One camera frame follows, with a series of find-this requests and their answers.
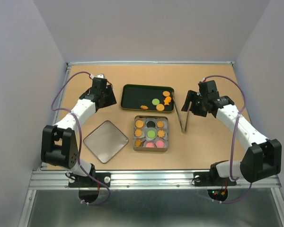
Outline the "metal tongs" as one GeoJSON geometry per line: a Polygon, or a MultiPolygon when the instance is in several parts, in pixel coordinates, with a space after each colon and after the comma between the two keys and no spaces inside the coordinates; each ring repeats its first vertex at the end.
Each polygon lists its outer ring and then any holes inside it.
{"type": "Polygon", "coordinates": [[[187,127],[188,127],[189,112],[186,113],[186,120],[184,122],[181,118],[180,110],[178,108],[174,92],[172,92],[172,99],[173,99],[173,103],[174,103],[174,108],[175,108],[176,113],[177,113],[177,118],[178,118],[178,122],[179,122],[179,125],[180,125],[180,128],[181,128],[181,132],[183,134],[185,134],[187,132],[187,127]]]}

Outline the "tin lid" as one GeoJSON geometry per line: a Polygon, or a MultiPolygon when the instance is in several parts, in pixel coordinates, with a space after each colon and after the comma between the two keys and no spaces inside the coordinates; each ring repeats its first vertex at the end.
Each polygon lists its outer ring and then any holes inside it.
{"type": "Polygon", "coordinates": [[[129,139],[111,121],[104,121],[83,142],[105,164],[128,144],[129,139]]]}

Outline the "orange flower cookie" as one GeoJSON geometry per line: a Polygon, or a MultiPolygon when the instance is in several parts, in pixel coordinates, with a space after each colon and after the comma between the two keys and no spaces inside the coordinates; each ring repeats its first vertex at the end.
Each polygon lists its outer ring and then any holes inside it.
{"type": "Polygon", "coordinates": [[[165,137],[165,131],[164,130],[158,130],[157,136],[160,137],[160,138],[164,138],[165,137]]]}

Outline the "black round cookie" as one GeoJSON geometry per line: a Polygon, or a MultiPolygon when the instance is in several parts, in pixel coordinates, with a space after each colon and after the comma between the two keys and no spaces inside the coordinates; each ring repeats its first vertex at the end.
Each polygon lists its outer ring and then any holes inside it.
{"type": "Polygon", "coordinates": [[[154,128],[156,126],[154,121],[148,121],[146,125],[148,128],[154,128]]]}

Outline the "pink round cookie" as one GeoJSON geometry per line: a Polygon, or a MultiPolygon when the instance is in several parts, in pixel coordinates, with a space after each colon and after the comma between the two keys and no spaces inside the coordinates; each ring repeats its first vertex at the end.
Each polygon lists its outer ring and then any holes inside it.
{"type": "Polygon", "coordinates": [[[145,145],[147,148],[154,148],[155,145],[153,142],[148,142],[146,145],[145,145]]]}
{"type": "Polygon", "coordinates": [[[164,146],[165,146],[165,143],[162,140],[156,141],[155,144],[156,144],[157,148],[164,148],[164,146]]]}

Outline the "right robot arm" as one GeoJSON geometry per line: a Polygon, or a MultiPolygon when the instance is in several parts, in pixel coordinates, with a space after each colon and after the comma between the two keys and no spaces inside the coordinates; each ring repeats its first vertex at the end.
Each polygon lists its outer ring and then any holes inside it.
{"type": "Polygon", "coordinates": [[[208,179],[220,184],[225,178],[236,181],[244,178],[249,183],[262,180],[281,172],[282,145],[277,139],[269,139],[245,119],[235,103],[228,96],[221,96],[213,80],[202,81],[199,90],[189,90],[182,107],[183,112],[213,117],[222,122],[232,133],[232,143],[239,141],[245,149],[241,161],[214,163],[210,167],[208,179]]]}

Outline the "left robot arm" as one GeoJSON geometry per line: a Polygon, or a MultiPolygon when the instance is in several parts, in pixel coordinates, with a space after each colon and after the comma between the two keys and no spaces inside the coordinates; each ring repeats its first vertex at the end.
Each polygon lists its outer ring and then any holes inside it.
{"type": "Polygon", "coordinates": [[[52,166],[63,167],[80,176],[79,180],[85,186],[95,183],[95,167],[80,158],[82,149],[82,130],[85,121],[99,109],[116,104],[112,84],[103,74],[92,79],[92,85],[67,111],[62,120],[54,125],[47,125],[42,132],[41,160],[52,166]]]}

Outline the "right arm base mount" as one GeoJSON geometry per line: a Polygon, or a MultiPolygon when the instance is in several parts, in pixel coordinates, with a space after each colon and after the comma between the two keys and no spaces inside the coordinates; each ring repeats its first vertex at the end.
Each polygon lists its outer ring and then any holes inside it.
{"type": "Polygon", "coordinates": [[[231,181],[229,178],[219,177],[218,174],[211,173],[210,171],[194,172],[192,184],[196,187],[205,186],[236,186],[237,183],[231,181]]]}

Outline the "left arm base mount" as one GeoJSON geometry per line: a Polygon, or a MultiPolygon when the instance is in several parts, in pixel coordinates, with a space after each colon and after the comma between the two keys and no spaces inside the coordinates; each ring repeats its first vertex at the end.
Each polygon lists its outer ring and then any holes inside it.
{"type": "MultiPolygon", "coordinates": [[[[67,172],[65,176],[68,178],[68,187],[70,188],[93,188],[93,187],[104,187],[101,184],[98,184],[88,176],[79,176],[74,173],[67,172]]],[[[109,172],[100,172],[96,173],[95,179],[100,181],[107,187],[110,187],[111,173],[109,172]]]]}

